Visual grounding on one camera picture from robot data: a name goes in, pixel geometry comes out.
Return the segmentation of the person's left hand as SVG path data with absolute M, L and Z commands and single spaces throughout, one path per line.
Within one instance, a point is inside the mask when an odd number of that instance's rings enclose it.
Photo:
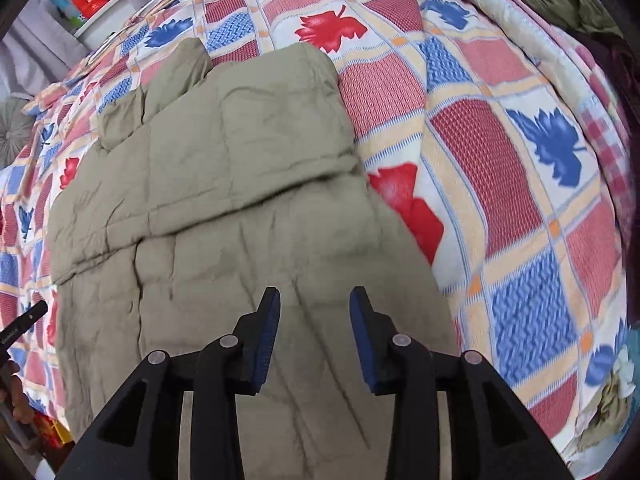
M 20 367 L 14 361 L 7 362 L 6 367 L 10 373 L 9 389 L 1 390 L 1 402 L 10 396 L 13 418 L 21 424 L 28 425 L 34 420 L 35 411 L 30 406 L 28 397 L 23 391 L 21 378 L 17 375 Z

